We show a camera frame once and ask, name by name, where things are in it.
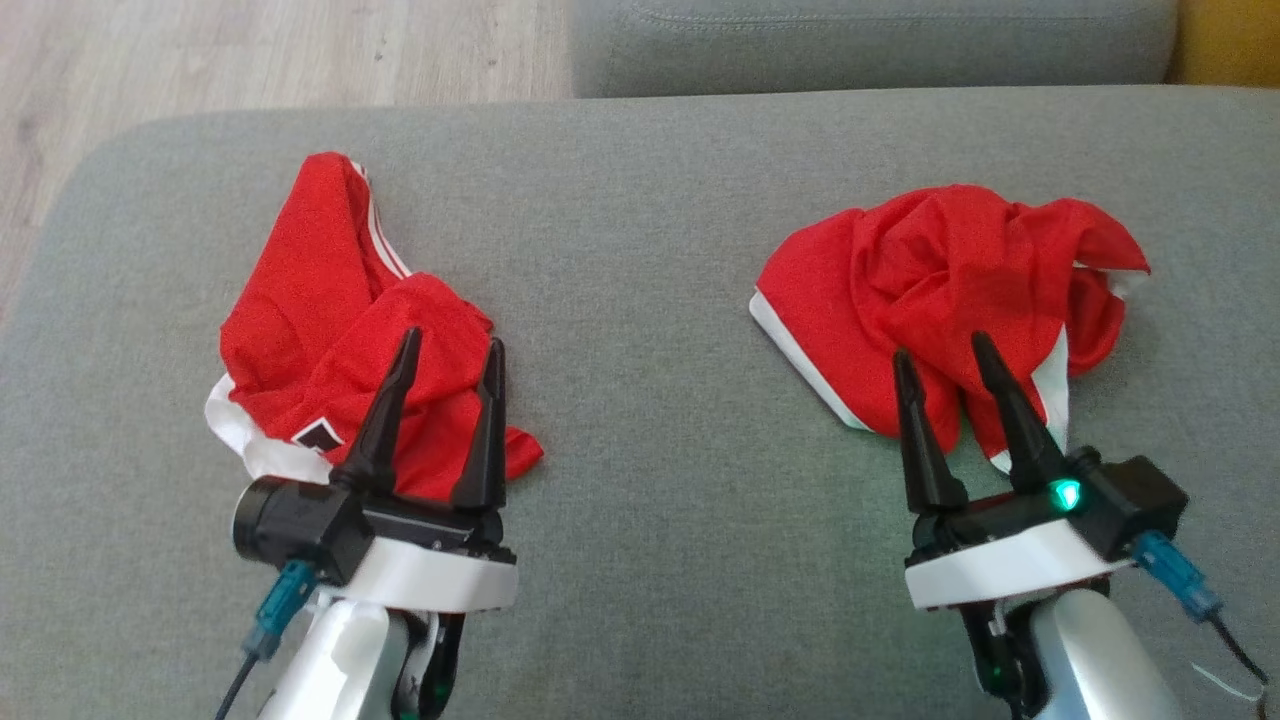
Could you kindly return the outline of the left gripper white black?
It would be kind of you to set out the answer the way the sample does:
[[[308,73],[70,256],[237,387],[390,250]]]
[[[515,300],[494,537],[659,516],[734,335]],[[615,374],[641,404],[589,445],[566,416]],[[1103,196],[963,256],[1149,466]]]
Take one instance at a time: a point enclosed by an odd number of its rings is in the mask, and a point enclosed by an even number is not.
[[[330,483],[390,496],[404,401],[415,383],[422,332],[399,343],[346,460]],[[506,347],[490,341],[476,387],[480,402],[468,456],[451,493],[453,509],[407,498],[369,498],[375,538],[340,597],[415,612],[481,612],[515,603],[517,557],[503,544],[506,506]]]

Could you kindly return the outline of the grey sofa cushion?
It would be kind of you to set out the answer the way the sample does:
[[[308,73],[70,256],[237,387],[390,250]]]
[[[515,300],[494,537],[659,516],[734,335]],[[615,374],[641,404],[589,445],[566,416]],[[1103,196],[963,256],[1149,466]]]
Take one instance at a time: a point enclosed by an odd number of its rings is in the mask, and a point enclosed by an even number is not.
[[[1153,85],[1178,0],[570,0],[580,97]]]

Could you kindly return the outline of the red jersey shirt black print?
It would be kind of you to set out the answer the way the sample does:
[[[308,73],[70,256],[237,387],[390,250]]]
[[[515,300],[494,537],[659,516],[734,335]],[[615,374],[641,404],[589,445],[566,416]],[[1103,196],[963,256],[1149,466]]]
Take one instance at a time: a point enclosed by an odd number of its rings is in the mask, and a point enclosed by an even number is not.
[[[221,325],[225,372],[205,405],[207,425],[252,478],[324,484],[413,327],[422,341],[396,489],[444,502],[477,427],[493,322],[444,281],[407,268],[358,163],[315,154]]]

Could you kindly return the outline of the grey sofa seat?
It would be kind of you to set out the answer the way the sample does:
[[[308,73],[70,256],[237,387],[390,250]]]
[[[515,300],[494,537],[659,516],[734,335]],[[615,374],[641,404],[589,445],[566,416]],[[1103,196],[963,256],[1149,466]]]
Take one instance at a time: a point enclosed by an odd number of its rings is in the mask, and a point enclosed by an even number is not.
[[[896,443],[748,314],[796,229],[972,183],[1094,202],[1146,251],[1069,438],[1190,496],[1178,544],[1280,720],[1280,91],[915,88],[252,111],[138,126],[47,215],[0,331],[0,720],[212,720],[271,585],[204,419],[219,329],[307,155],[365,165],[413,269],[507,343],[545,456],[513,607],[448,716],[1009,720],[902,579]]]

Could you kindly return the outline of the mustard yellow panel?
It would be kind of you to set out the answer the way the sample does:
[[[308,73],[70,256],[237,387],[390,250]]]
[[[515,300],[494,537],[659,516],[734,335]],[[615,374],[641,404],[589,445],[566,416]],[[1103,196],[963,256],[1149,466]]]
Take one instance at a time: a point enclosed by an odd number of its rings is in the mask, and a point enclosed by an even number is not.
[[[1178,0],[1166,81],[1280,88],[1280,0]]]

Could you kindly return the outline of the red shorts white stripe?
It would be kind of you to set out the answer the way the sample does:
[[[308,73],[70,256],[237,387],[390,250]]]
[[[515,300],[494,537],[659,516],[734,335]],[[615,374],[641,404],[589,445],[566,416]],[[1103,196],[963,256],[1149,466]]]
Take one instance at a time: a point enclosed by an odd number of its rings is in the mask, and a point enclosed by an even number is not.
[[[972,336],[987,333],[1059,446],[1069,382],[1114,350],[1126,297],[1151,273],[1094,204],[1012,202],[973,184],[914,190],[796,231],[771,255],[749,311],[846,425],[899,436],[893,355],[909,351],[945,451],[968,421],[1009,471],[1009,445]]]

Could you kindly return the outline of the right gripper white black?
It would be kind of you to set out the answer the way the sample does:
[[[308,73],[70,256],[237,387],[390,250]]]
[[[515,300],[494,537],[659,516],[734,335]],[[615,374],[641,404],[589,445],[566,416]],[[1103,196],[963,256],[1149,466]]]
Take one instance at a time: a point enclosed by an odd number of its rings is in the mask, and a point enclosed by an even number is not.
[[[1105,559],[1071,525],[1084,509],[1083,484],[1062,480],[1069,475],[1062,451],[989,334],[973,333],[972,347],[1004,428],[1012,489],[1037,495],[968,505],[925,411],[910,354],[897,350],[893,382],[906,503],[922,515],[905,569],[913,605],[932,610],[1006,600],[1129,568],[1130,559]]]

